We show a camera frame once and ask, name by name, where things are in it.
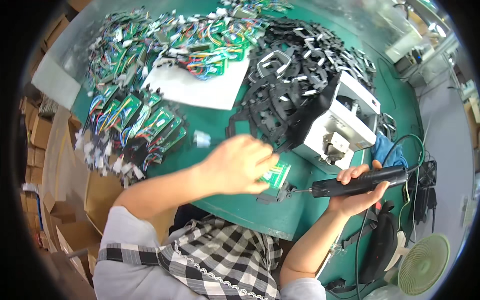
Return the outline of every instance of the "checkered apron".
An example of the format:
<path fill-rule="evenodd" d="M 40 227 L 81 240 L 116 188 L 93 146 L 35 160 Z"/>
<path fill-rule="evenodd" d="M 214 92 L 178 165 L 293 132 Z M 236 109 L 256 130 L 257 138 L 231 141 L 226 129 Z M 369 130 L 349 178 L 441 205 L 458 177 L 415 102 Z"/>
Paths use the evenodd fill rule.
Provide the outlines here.
<path fill-rule="evenodd" d="M 270 274 L 282 255 L 277 239 L 213 215 L 185 227 L 183 236 L 160 248 L 108 244 L 98 261 L 160 265 L 208 299 L 280 299 Z"/>

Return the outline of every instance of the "white sleeve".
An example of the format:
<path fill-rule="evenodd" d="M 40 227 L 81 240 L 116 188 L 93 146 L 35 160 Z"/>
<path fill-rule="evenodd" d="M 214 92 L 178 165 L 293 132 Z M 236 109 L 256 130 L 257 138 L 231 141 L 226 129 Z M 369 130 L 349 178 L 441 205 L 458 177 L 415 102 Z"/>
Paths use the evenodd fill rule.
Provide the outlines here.
<path fill-rule="evenodd" d="M 159 247 L 152 224 L 114 206 L 108 214 L 100 248 L 109 243 Z M 93 276 L 96 297 L 103 299 L 204 299 L 172 277 L 161 266 L 100 261 Z"/>
<path fill-rule="evenodd" d="M 300 278 L 280 290 L 282 300 L 326 300 L 325 288 L 315 278 Z"/>

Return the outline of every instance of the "black bag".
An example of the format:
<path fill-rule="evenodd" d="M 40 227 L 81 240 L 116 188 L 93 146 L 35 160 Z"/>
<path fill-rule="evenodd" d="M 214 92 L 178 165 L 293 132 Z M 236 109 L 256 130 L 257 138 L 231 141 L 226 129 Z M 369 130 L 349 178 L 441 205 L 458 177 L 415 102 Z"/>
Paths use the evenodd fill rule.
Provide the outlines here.
<path fill-rule="evenodd" d="M 393 201 L 387 201 L 377 216 L 377 228 L 372 232 L 361 263 L 359 283 L 368 284 L 383 276 L 397 246 L 397 218 L 390 212 Z"/>

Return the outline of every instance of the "hand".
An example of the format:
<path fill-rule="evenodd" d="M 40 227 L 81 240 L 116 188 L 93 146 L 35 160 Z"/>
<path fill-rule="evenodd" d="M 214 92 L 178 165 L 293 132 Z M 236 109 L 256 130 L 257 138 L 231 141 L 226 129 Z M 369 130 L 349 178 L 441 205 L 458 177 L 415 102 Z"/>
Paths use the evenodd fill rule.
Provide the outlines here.
<path fill-rule="evenodd" d="M 378 160 L 374 160 L 372 165 L 374 169 L 382 168 L 382 164 L 380 164 Z M 348 184 L 350 179 L 357 178 L 361 173 L 369 170 L 370 169 L 367 164 L 363 164 L 358 167 L 350 167 L 347 170 L 340 171 L 336 177 L 336 180 L 341 181 L 342 184 Z M 368 209 L 374 203 L 378 202 L 383 197 L 389 185 L 390 183 L 388 181 L 383 181 L 377 185 L 375 190 L 372 192 L 354 196 L 331 197 L 327 210 L 341 213 L 347 217 L 359 214 L 365 209 Z"/>
<path fill-rule="evenodd" d="M 269 185 L 257 182 L 278 162 L 271 145 L 251 135 L 236 135 L 221 143 L 202 163 L 200 169 L 212 193 L 258 194 Z"/>

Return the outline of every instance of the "black electric screwdriver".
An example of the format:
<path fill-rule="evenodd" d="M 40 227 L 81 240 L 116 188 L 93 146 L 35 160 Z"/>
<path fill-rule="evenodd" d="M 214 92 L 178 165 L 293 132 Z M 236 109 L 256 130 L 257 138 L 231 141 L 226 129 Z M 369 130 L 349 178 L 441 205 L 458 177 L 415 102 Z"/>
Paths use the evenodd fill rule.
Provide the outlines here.
<path fill-rule="evenodd" d="M 407 168 L 404 166 L 393 166 L 362 173 L 357 178 L 352 178 L 348 184 L 342 184 L 336 178 L 314 181 L 312 187 L 308 190 L 296 192 L 309 192 L 315 198 L 358 195 L 373 191 L 382 181 L 389 181 L 390 186 L 388 188 L 391 188 L 405 184 L 407 180 Z"/>

